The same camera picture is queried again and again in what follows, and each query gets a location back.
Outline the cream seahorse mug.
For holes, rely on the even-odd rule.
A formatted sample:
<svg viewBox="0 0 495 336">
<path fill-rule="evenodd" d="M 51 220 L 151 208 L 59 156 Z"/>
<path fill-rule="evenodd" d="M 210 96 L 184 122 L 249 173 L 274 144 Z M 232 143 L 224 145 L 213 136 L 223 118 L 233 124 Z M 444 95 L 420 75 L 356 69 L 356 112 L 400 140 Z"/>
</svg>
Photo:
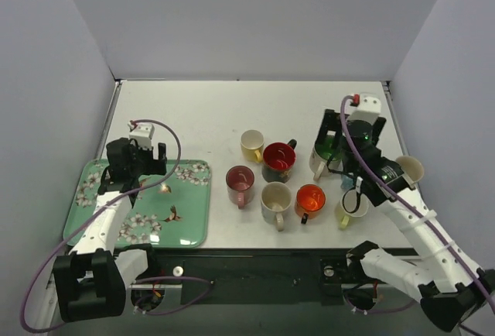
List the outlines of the cream seahorse mug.
<svg viewBox="0 0 495 336">
<path fill-rule="evenodd" d="M 261 215 L 277 231 L 285 228 L 285 215 L 292 205 L 292 193 L 281 182 L 267 183 L 261 191 Z"/>
</svg>

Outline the orange mug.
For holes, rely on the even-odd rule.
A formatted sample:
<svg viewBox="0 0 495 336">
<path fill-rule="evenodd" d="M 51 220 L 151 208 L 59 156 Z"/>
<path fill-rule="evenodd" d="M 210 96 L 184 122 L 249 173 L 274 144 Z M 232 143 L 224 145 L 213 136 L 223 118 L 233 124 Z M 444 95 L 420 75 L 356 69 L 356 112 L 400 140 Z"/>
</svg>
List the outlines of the orange mug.
<svg viewBox="0 0 495 336">
<path fill-rule="evenodd" d="M 315 184 L 300 187 L 295 197 L 295 212 L 300 217 L 300 223 L 305 225 L 317 217 L 326 204 L 326 195 L 322 188 Z"/>
</svg>

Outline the beige brown mug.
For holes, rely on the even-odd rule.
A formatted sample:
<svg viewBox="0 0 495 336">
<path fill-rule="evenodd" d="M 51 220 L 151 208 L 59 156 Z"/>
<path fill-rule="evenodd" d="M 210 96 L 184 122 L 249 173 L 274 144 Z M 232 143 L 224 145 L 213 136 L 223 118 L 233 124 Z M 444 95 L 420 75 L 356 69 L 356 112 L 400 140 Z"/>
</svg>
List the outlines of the beige brown mug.
<svg viewBox="0 0 495 336">
<path fill-rule="evenodd" d="M 418 182 L 425 175 L 422 163 L 413 156 L 399 156 L 395 162 L 401 171 L 399 179 L 403 180 L 411 190 L 415 190 L 418 187 Z"/>
</svg>

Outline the pink mug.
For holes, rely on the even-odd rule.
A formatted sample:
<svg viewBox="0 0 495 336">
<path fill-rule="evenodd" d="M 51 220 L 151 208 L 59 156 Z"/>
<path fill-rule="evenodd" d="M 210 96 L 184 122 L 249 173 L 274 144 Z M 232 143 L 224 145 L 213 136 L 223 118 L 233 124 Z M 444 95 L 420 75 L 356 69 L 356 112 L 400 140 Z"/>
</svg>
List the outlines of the pink mug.
<svg viewBox="0 0 495 336">
<path fill-rule="evenodd" d="M 247 166 L 233 166 L 226 174 L 227 193 L 239 209 L 245 208 L 254 198 L 254 173 Z"/>
</svg>

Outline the black mug red inside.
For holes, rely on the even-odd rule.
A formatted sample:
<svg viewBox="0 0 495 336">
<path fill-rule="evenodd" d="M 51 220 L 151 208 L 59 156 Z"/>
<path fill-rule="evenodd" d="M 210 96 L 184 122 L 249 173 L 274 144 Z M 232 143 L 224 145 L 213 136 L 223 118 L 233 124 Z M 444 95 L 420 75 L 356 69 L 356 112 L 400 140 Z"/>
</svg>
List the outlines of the black mug red inside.
<svg viewBox="0 0 495 336">
<path fill-rule="evenodd" d="M 291 177 L 292 168 L 297 159 L 295 148 L 297 141 L 287 143 L 274 142 L 263 152 L 263 166 L 261 174 L 265 181 L 287 183 Z"/>
</svg>

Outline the cream mug green inside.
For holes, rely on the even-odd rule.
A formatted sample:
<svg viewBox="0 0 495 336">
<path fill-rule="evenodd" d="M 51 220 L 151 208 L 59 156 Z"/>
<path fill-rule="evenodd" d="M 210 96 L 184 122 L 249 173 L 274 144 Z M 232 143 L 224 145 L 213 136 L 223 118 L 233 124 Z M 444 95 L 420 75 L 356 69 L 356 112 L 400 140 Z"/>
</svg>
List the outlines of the cream mug green inside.
<svg viewBox="0 0 495 336">
<path fill-rule="evenodd" d="M 337 148 L 333 148 L 333 135 L 327 135 L 322 142 L 316 142 L 309 158 L 309 168 L 313 173 L 313 180 L 319 181 L 327 177 L 332 170 L 341 169 L 341 157 Z"/>
</svg>

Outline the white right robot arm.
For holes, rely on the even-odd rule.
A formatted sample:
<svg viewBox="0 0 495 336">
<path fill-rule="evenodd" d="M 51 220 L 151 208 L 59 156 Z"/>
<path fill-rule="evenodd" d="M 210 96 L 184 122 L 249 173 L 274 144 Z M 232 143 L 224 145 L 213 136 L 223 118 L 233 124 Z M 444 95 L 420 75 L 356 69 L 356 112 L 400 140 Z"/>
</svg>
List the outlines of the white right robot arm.
<svg viewBox="0 0 495 336">
<path fill-rule="evenodd" d="M 494 271 L 483 269 L 448 236 L 405 168 L 383 156 L 377 142 L 385 123 L 377 109 L 356 108 L 349 115 L 327 109 L 315 143 L 324 144 L 333 133 L 330 149 L 340 156 L 353 191 L 394 223 L 422 264 L 370 241 L 352 248 L 346 264 L 355 277 L 377 279 L 409 295 L 437 328 L 449 332 L 485 304 L 494 305 Z"/>
</svg>

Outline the pale yellow mug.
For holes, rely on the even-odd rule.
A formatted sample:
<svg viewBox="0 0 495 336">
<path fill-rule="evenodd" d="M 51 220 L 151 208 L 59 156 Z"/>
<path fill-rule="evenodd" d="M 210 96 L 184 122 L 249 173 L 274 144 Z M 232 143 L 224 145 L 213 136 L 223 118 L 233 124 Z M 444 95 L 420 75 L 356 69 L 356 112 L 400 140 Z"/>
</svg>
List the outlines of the pale yellow mug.
<svg viewBox="0 0 495 336">
<path fill-rule="evenodd" d="M 364 194 L 354 189 L 346 191 L 334 209 L 338 229 L 345 230 L 358 222 L 367 214 L 369 206 L 370 202 Z"/>
</svg>

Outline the blue mug yellow inside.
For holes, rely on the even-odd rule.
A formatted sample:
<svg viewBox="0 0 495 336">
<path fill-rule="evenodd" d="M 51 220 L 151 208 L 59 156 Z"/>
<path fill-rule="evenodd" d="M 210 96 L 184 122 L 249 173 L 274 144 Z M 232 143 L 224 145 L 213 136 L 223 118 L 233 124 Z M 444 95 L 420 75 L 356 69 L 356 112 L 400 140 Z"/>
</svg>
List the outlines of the blue mug yellow inside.
<svg viewBox="0 0 495 336">
<path fill-rule="evenodd" d="M 344 191 L 350 190 L 353 188 L 354 182 L 352 179 L 344 178 L 341 180 L 341 189 Z"/>
</svg>

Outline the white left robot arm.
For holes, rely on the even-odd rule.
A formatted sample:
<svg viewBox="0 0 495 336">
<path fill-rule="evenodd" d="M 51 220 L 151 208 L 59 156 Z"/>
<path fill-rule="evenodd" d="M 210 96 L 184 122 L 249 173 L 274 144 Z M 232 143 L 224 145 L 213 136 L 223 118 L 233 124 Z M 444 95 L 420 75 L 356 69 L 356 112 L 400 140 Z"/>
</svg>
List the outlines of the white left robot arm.
<svg viewBox="0 0 495 336">
<path fill-rule="evenodd" d="M 67 255 L 56 258 L 53 275 L 63 321 L 70 323 L 122 314 L 128 286 L 148 268 L 141 249 L 115 257 L 121 226 L 135 205 L 143 175 L 166 174 L 166 144 L 120 138 L 107 145 L 95 211 Z"/>
</svg>

